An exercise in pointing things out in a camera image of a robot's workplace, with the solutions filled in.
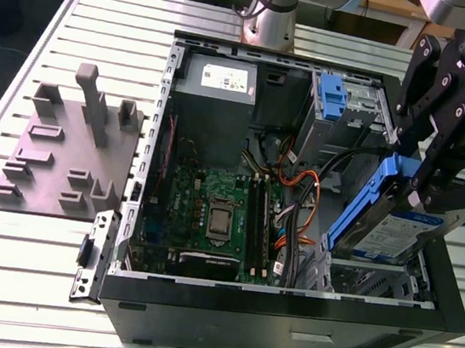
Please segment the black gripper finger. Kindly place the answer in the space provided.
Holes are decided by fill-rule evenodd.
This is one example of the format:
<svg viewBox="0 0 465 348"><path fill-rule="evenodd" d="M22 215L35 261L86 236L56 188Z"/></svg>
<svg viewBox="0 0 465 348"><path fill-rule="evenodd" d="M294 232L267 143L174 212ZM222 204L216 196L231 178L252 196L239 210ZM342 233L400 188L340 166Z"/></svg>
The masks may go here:
<svg viewBox="0 0 465 348"><path fill-rule="evenodd" d="M427 139L431 111L450 88L451 75L438 72L442 48L434 36L422 35L413 51L398 94L395 126L397 137L393 150L410 156L418 143Z"/></svg>
<svg viewBox="0 0 465 348"><path fill-rule="evenodd" d="M465 107L437 105L428 116L434 134L424 159L403 191L409 206L432 214L465 212Z"/></svg>

